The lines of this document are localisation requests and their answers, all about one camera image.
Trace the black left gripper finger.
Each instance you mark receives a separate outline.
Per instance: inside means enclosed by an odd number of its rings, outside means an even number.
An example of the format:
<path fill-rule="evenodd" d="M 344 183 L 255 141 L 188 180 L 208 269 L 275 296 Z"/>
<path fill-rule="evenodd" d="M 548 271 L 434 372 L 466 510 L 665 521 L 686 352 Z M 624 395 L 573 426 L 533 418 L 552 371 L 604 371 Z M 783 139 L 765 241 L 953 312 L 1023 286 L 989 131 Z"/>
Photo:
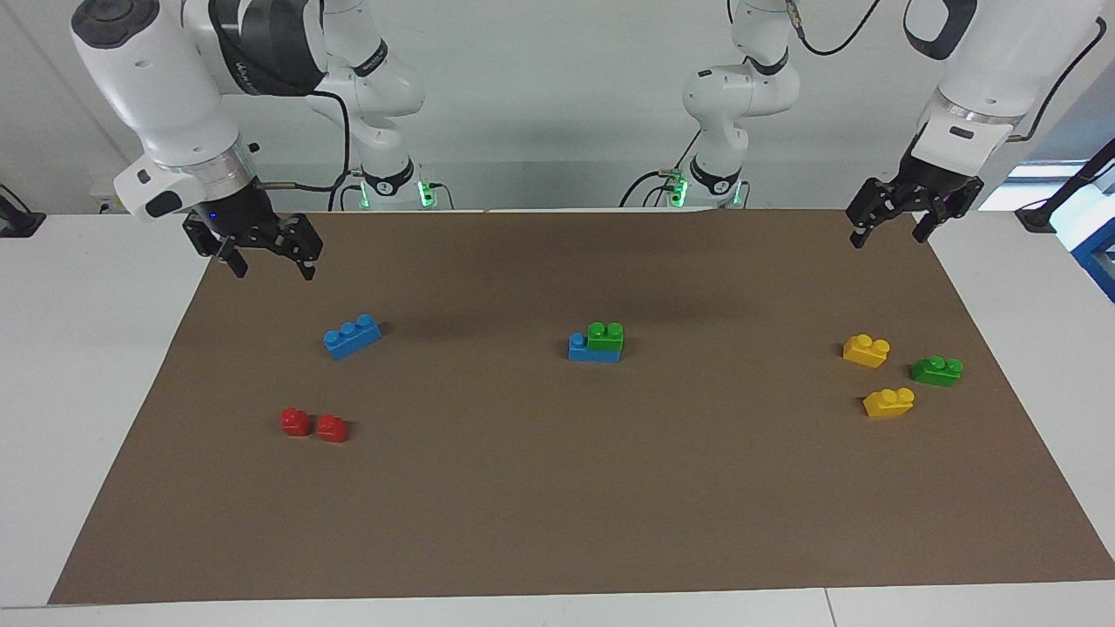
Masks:
<path fill-rule="evenodd" d="M 925 214 L 912 231 L 913 239 L 923 245 L 937 226 L 944 225 L 949 219 L 964 218 L 973 202 L 975 187 L 959 189 L 947 196 L 932 199 Z"/>
<path fill-rule="evenodd" d="M 857 194 L 849 202 L 847 218 L 853 226 L 849 242 L 856 249 L 862 249 L 867 245 L 869 237 L 878 226 L 903 214 L 899 197 L 905 192 L 906 185 L 903 183 L 865 179 Z"/>

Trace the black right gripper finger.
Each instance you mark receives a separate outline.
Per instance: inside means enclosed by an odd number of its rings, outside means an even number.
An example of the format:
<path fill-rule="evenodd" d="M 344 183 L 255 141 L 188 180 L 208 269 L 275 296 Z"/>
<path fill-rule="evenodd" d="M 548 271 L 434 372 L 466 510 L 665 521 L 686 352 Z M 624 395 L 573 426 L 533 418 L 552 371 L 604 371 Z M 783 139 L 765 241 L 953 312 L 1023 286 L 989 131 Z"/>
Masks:
<path fill-rule="evenodd" d="M 261 241 L 270 253 L 291 260 L 306 281 L 314 278 L 323 242 L 306 214 L 272 219 L 261 226 Z"/>
<path fill-rule="evenodd" d="M 213 258 L 223 263 L 223 266 L 227 266 L 227 269 L 236 278 L 246 277 L 248 262 L 240 254 L 235 239 L 216 238 L 198 218 L 185 218 L 183 230 L 198 255 Z"/>

